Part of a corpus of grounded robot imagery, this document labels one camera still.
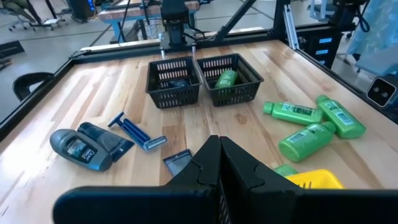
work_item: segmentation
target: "blue razor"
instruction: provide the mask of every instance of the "blue razor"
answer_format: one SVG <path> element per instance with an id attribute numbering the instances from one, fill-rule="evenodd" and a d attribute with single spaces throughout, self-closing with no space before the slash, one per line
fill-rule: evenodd
<path id="1" fill-rule="evenodd" d="M 166 136 L 161 136 L 159 138 L 151 139 L 149 135 L 147 135 L 143 130 L 138 128 L 133 122 L 129 119 L 124 118 L 121 120 L 124 112 L 119 113 L 117 117 L 115 117 L 109 124 L 110 128 L 114 124 L 120 126 L 120 128 L 134 140 L 137 145 L 143 148 L 146 152 L 150 152 L 153 148 L 167 142 Z"/>

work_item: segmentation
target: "concrete floor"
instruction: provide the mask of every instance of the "concrete floor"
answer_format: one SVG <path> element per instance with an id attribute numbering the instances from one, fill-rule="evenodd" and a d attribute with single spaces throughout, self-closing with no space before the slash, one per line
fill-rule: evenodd
<path id="1" fill-rule="evenodd" d="M 30 0 L 42 19 L 50 18 L 50 12 L 41 0 Z M 225 25 L 231 16 L 241 7 L 244 0 L 215 0 L 209 5 L 201 6 L 196 14 L 197 27 L 205 31 L 215 31 Z M 292 11 L 296 25 L 313 24 L 317 22 L 309 17 L 307 6 L 309 1 L 292 2 Z M 52 0 L 56 11 L 66 8 L 63 0 Z M 274 1 L 257 1 L 246 15 L 236 24 L 235 29 L 247 27 L 271 28 L 273 25 L 275 11 Z M 12 56 L 13 64 L 0 71 L 0 122 L 18 106 L 19 101 L 12 92 L 12 83 L 20 75 L 31 72 L 56 72 L 63 65 L 74 51 L 89 45 L 108 44 L 113 37 L 113 30 L 109 24 L 101 21 L 91 21 L 86 24 L 79 24 L 64 17 L 68 26 L 56 27 L 54 31 L 47 29 L 33 30 L 17 29 L 9 32 L 7 24 L 15 20 L 15 17 L 0 15 L 0 44 L 11 40 L 19 40 L 25 49 L 24 53 Z M 132 26 L 127 22 L 125 28 Z M 341 49 L 348 43 L 342 41 Z M 333 69 L 339 74 L 344 74 L 351 83 L 360 85 L 366 89 L 370 83 L 369 78 L 365 82 L 358 82 L 358 75 L 353 68 L 335 60 Z"/>

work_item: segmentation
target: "yellow object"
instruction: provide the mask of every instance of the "yellow object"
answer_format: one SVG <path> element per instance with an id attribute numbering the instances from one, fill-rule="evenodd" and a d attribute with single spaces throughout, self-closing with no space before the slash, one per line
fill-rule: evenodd
<path id="1" fill-rule="evenodd" d="M 344 189 L 337 177 L 326 169 L 290 175 L 286 179 L 304 189 Z"/>

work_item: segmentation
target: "green object in basket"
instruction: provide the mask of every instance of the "green object in basket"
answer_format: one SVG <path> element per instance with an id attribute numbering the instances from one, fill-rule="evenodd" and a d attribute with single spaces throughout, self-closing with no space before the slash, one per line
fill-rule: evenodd
<path id="1" fill-rule="evenodd" d="M 346 139 L 361 137 L 366 128 L 348 110 L 335 100 L 325 95 L 317 97 L 318 107 L 323 111 L 325 119 L 336 126 L 337 134 Z"/>
<path id="2" fill-rule="evenodd" d="M 328 121 L 322 124 L 310 124 L 281 140 L 279 150 L 286 158 L 299 162 L 329 144 L 335 131 L 336 126 Z"/>
<path id="3" fill-rule="evenodd" d="M 215 87 L 216 88 L 231 87 L 235 84 L 237 77 L 238 73 L 236 73 L 235 71 L 225 70 L 219 77 Z"/>
<path id="4" fill-rule="evenodd" d="M 320 123 L 322 120 L 321 110 L 284 102 L 265 102 L 263 112 L 271 114 L 273 118 L 302 125 Z"/>
<path id="5" fill-rule="evenodd" d="M 283 177 L 298 174 L 298 172 L 291 165 L 288 164 L 283 164 L 279 167 L 276 167 L 274 171 Z"/>

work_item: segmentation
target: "butcher block tabletop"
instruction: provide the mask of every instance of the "butcher block tabletop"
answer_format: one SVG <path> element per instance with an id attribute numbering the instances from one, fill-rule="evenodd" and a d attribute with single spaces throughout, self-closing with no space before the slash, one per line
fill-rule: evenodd
<path id="1" fill-rule="evenodd" d="M 198 50 L 197 58 L 239 53 L 265 79 L 249 103 L 214 107 L 205 86 L 197 104 L 160 110 L 146 94 L 148 63 L 160 55 L 75 65 L 0 143 L 0 223 L 51 223 L 54 201 L 83 185 L 163 185 L 171 178 L 163 158 L 192 153 L 211 134 L 227 136 L 265 165 L 293 165 L 299 172 L 332 171 L 348 189 L 397 189 L 398 126 L 279 41 Z M 168 54 L 167 58 L 190 53 Z M 265 101 L 315 106 L 326 94 L 366 127 L 364 136 L 330 145 L 300 163 L 288 161 L 278 142 L 302 126 L 263 114 Z M 135 145 L 106 172 L 79 167 L 50 147 L 57 129 L 107 124 L 121 111 L 153 138 L 168 142 L 145 153 Z"/>

